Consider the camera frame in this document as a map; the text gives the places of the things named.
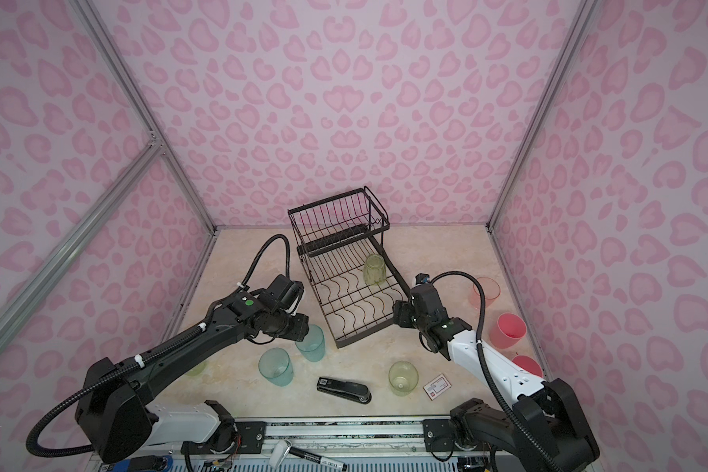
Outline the teal clear cup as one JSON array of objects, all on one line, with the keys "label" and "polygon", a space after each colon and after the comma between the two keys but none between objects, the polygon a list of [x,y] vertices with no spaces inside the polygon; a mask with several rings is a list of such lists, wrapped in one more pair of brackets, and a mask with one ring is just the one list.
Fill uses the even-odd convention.
[{"label": "teal clear cup", "polygon": [[310,324],[308,334],[295,345],[302,356],[313,363],[320,362],[326,355],[325,334],[316,324]]},{"label": "teal clear cup", "polygon": [[288,352],[283,348],[266,351],[260,358],[258,370],[263,378],[278,387],[286,387],[293,381],[294,372]]}]

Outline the yellow-green clear cup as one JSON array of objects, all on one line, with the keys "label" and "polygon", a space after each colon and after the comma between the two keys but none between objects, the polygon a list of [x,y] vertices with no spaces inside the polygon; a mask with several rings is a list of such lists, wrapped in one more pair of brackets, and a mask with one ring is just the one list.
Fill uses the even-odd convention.
[{"label": "yellow-green clear cup", "polygon": [[380,286],[387,281],[387,265],[380,254],[371,254],[366,258],[363,277],[368,286]]}]

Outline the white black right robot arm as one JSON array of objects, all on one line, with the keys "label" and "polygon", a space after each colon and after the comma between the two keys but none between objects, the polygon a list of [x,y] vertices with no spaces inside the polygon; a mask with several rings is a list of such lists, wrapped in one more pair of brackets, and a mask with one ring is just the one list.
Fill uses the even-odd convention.
[{"label": "white black right robot arm", "polygon": [[527,471],[583,471],[599,459],[599,444],[573,388],[546,381],[485,344],[478,330],[452,318],[431,283],[412,288],[393,305],[393,320],[417,330],[433,353],[483,381],[496,406],[472,398],[452,409],[454,440],[487,444],[514,455]]}]

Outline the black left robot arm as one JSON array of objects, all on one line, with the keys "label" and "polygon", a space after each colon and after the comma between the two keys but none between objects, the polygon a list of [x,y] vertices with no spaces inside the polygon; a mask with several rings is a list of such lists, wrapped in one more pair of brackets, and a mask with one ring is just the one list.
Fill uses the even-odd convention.
[{"label": "black left robot arm", "polygon": [[163,344],[119,363],[104,358],[88,368],[75,419],[92,449],[106,463],[134,454],[157,435],[187,444],[189,452],[233,452],[235,421],[215,400],[199,405],[184,420],[158,413],[152,403],[176,380],[218,351],[259,334],[292,341],[309,331],[309,319],[297,313],[304,294],[300,281],[278,275],[267,288],[238,287],[212,303],[198,323]]}]

